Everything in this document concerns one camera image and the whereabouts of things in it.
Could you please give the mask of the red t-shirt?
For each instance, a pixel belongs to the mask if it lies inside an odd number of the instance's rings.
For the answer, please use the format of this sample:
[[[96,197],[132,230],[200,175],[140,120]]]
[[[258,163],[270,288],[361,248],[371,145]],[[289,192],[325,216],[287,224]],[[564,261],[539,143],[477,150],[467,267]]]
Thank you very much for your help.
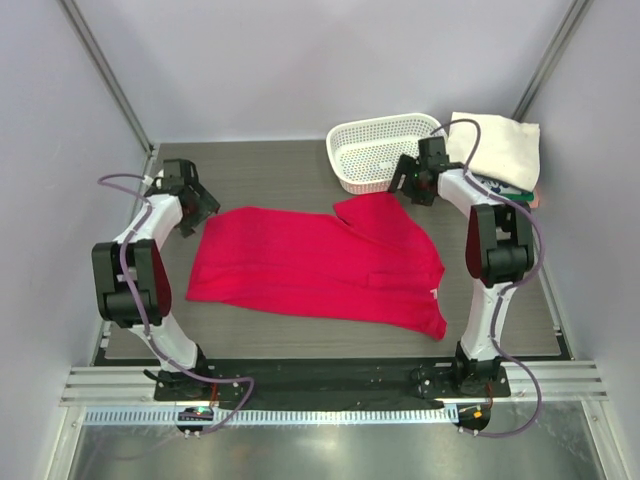
[[[187,300],[388,324],[443,339],[445,267],[427,233],[390,193],[333,209],[242,207],[208,220]]]

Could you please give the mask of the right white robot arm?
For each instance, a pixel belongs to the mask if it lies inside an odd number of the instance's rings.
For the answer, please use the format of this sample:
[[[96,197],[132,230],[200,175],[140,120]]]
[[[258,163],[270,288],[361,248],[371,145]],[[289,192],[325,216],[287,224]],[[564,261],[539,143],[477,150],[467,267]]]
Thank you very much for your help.
[[[439,197],[467,218],[465,262],[474,280],[469,319],[452,366],[431,381],[442,379],[447,388],[474,395],[499,379],[508,307],[534,264],[530,212],[481,185],[461,163],[452,163],[440,136],[419,140],[417,157],[400,156],[389,190],[424,206]]]

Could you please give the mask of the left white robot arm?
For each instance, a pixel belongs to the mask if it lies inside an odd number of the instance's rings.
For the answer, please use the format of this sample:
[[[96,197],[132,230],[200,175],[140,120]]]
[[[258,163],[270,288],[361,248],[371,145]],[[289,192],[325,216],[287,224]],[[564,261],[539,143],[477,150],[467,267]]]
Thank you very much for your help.
[[[135,197],[141,208],[125,230],[91,251],[101,318],[138,337],[160,362],[156,385],[204,398],[212,387],[207,360],[172,313],[173,296],[161,249],[174,231],[187,238],[220,209],[187,159],[163,162],[155,176],[110,174],[102,187]]]

